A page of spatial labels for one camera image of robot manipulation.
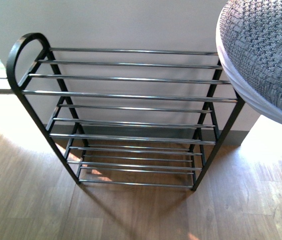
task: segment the baseboard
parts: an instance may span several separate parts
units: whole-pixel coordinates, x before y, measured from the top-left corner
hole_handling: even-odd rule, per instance
[[[53,133],[70,134],[73,126],[55,125]],[[135,137],[157,137],[160,138],[176,138],[190,139],[193,136],[193,130],[190,129],[162,129],[162,128],[137,128],[137,127],[100,127],[100,126],[84,126],[84,131],[93,135],[114,135],[114,136],[135,136]],[[247,136],[248,131],[231,130],[227,135],[224,145],[240,146]],[[214,131],[212,129],[202,130],[203,140],[214,141]]]

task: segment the wooden floor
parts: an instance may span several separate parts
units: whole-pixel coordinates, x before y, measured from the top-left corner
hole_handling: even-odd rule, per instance
[[[282,126],[224,146],[196,192],[75,185],[14,96],[0,96],[0,240],[282,240]]]

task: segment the black metal frame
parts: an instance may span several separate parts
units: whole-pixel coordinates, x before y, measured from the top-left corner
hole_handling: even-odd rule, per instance
[[[15,78],[15,67],[17,59],[23,50],[23,48],[31,41],[39,41],[42,45],[42,51],[39,53],[32,66],[27,73],[23,76],[19,83]],[[217,65],[184,65],[184,64],[149,64],[149,63],[121,63],[121,62],[89,62],[89,61],[64,61],[56,60],[54,57],[54,51],[69,51],[69,52],[98,52],[98,53],[145,53],[145,54],[172,54],[172,55],[204,55],[204,56],[217,56],[215,52],[194,52],[194,51],[168,51],[168,50],[130,50],[130,49],[92,49],[92,48],[52,48],[46,37],[41,33],[29,33],[21,37],[13,46],[6,65],[6,74],[11,89],[15,95],[19,98],[27,112],[30,114],[35,124],[38,126],[44,137],[46,138],[53,151],[60,159],[64,167],[67,169],[71,177],[77,184],[79,183],[112,183],[112,184],[125,184],[125,185],[141,185],[141,186],[163,186],[163,187],[181,187],[191,188],[196,190],[203,176],[211,165],[215,155],[223,144],[228,132],[230,131],[234,121],[236,120],[239,112],[241,111],[244,100],[238,95],[236,98],[217,98],[213,97],[217,85],[227,84],[229,82],[220,80],[222,73],[222,66],[220,62]],[[41,64],[49,64],[54,72],[50,75],[35,74]],[[75,65],[102,65],[102,66],[138,66],[138,67],[160,67],[160,68],[195,68],[195,69],[212,69],[215,70],[212,80],[183,80],[183,79],[156,79],[156,78],[122,78],[122,77],[92,77],[92,76],[68,76],[62,75],[58,67],[59,64],[75,64]],[[61,91],[28,91],[26,87],[30,83],[32,78],[52,78],[56,79]],[[139,95],[126,95],[126,94],[100,94],[100,93],[85,93],[85,92],[69,92],[64,79],[84,79],[84,80],[100,80],[100,81],[135,81],[135,82],[159,82],[159,83],[194,83],[194,84],[210,84],[206,97],[184,97],[184,96],[139,96]],[[35,110],[29,103],[26,95],[50,95],[60,96],[59,101],[51,115],[51,118],[47,124],[44,124],[39,119]],[[202,110],[193,109],[168,109],[168,108],[137,108],[134,110],[140,111],[165,111],[165,112],[183,112],[183,113],[200,113],[200,117],[197,124],[189,126],[188,124],[157,124],[157,123],[141,123],[141,122],[111,122],[111,121],[91,121],[79,119],[76,112],[77,108],[99,108],[99,109],[128,109],[126,107],[102,107],[102,106],[86,106],[73,104],[72,97],[96,97],[96,98],[129,98],[129,99],[154,99],[154,100],[168,100],[168,101],[199,101],[204,102]],[[229,120],[227,121],[224,129],[220,133],[217,118],[214,109],[214,102],[220,103],[235,103],[233,112],[231,113]],[[61,108],[68,108],[73,119],[58,118],[58,114]],[[212,125],[203,124],[207,114],[211,114]],[[73,122],[73,130],[71,134],[59,134],[51,133],[52,128],[56,121]],[[192,139],[179,139],[179,138],[161,138],[161,137],[136,137],[136,136],[111,136],[111,135],[93,135],[86,134],[84,132],[82,124],[88,123],[97,126],[111,126],[111,127],[137,127],[137,128],[179,128],[195,129]],[[202,128],[213,128],[215,134],[214,141],[204,141],[202,136]],[[68,139],[65,154],[62,154],[55,144],[54,138]],[[73,146],[75,139],[81,139],[83,146]],[[181,149],[174,148],[155,148],[155,147],[135,147],[135,146],[112,146],[112,145],[90,145],[89,140],[119,140],[119,141],[134,141],[134,142],[159,142],[159,143],[183,143],[189,144],[187,152],[180,151]],[[195,145],[199,145],[200,153],[194,152]],[[206,159],[204,145],[215,145],[211,154]],[[68,161],[69,153],[72,149],[82,150],[81,161]],[[188,156],[190,160],[183,162],[190,162],[191,167],[171,167],[171,166],[155,166],[155,165],[137,165],[137,164],[117,164],[117,163],[101,163],[93,161],[84,161],[88,151],[112,151],[112,152],[127,152],[127,153],[149,153],[155,154],[174,154]],[[203,167],[195,167],[194,156],[200,156]],[[160,158],[133,158],[133,157],[117,157],[108,156],[109,159],[146,159],[148,161],[166,161],[166,159]],[[79,165],[77,173],[75,173],[70,165]],[[192,175],[193,184],[191,185],[173,185],[173,184],[156,184],[156,183],[137,183],[137,182],[108,182],[100,180],[81,179],[80,172],[82,169],[104,169],[113,171],[124,172],[143,172],[143,173],[161,173],[161,174],[183,174]],[[201,173],[196,177],[196,171],[200,170]]]

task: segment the curved handle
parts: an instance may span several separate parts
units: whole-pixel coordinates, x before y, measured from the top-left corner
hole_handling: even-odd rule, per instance
[[[39,32],[32,32],[32,33],[23,35],[22,37],[20,37],[19,40],[17,40],[15,42],[15,44],[13,45],[13,47],[12,47],[10,53],[9,53],[9,56],[8,56],[7,62],[6,62],[7,80],[10,84],[11,89],[14,91],[14,93],[16,93],[15,91],[19,90],[19,85],[17,84],[16,78],[15,78],[15,66],[16,66],[17,59],[18,59],[22,49],[29,42],[31,42],[33,40],[38,40],[41,43],[43,50],[46,52],[46,54],[49,52],[50,44],[49,44],[47,38]]]

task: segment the rack leg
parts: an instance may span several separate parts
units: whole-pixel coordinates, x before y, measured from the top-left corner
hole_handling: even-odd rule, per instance
[[[227,134],[229,133],[230,129],[232,128],[232,126],[233,126],[237,116],[241,112],[244,104],[245,104],[245,101],[241,97],[239,97],[238,98],[238,102],[236,103],[236,105],[235,105],[235,107],[234,107],[234,109],[232,111],[232,114],[230,115],[230,117],[229,117],[229,119],[228,119],[224,129],[222,130],[220,138],[218,139],[216,145],[214,146],[211,154],[209,155],[209,157],[208,157],[208,159],[206,161],[205,166],[203,167],[200,175],[198,176],[198,178],[197,178],[197,180],[196,180],[196,182],[195,182],[195,184],[194,184],[194,186],[192,188],[193,191],[196,191],[197,187],[199,186],[200,182],[202,181],[204,175],[206,174],[206,171],[210,167],[210,165],[211,165],[212,161],[214,160],[217,152],[221,148],[221,146],[222,146],[222,144],[223,144]]]

